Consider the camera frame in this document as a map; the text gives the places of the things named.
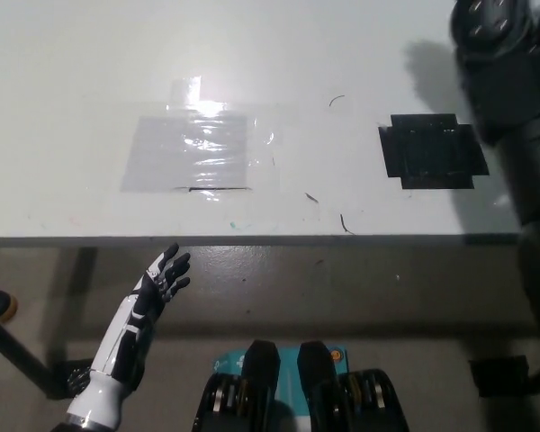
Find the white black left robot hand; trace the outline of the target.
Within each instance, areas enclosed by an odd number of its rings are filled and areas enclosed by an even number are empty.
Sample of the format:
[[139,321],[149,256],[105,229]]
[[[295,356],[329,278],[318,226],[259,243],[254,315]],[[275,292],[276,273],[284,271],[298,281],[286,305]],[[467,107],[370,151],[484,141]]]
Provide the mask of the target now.
[[128,392],[140,385],[155,326],[166,304],[190,283],[190,254],[174,244],[145,270],[124,297],[91,364],[92,373],[113,378]]

